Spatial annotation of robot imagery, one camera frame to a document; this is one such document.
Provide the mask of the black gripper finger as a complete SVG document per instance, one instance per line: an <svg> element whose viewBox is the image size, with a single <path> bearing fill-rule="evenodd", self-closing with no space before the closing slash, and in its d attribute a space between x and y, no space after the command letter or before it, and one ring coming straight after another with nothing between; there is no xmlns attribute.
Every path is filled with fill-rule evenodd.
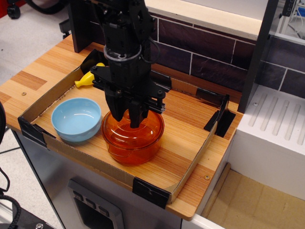
<svg viewBox="0 0 305 229"><path fill-rule="evenodd" d="M129 94L105 89L105 98L113 118L116 121L122 120L124 113L129 109Z"/></svg>
<svg viewBox="0 0 305 229"><path fill-rule="evenodd" d="M147 118L149 112L145 104L136 100L131 100L129 102L128 111L131 121L131 128L138 128L141 122Z"/></svg>

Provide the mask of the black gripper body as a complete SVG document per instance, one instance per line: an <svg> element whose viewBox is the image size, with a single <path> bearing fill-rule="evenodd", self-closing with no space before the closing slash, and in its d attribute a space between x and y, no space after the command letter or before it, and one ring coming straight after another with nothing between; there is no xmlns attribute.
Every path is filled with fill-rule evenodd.
<svg viewBox="0 0 305 229"><path fill-rule="evenodd" d="M161 114L165 111L163 99L166 90L155 83L151 76L151 65L140 57L134 59L108 59L108 66L93 66L94 87L103 90L124 91L130 101L136 100L145 104L148 110Z"/></svg>

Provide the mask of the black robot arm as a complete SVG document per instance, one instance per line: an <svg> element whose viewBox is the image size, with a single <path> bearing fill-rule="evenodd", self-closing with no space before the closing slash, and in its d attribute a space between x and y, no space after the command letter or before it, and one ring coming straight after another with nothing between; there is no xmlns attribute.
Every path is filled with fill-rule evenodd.
<svg viewBox="0 0 305 229"><path fill-rule="evenodd" d="M165 110L165 90L150 77L155 19L143 0L92 0L102 27L106 67L93 66L93 86L105 92L110 112L121 121L129 112L130 127L138 128L149 111Z"/></svg>

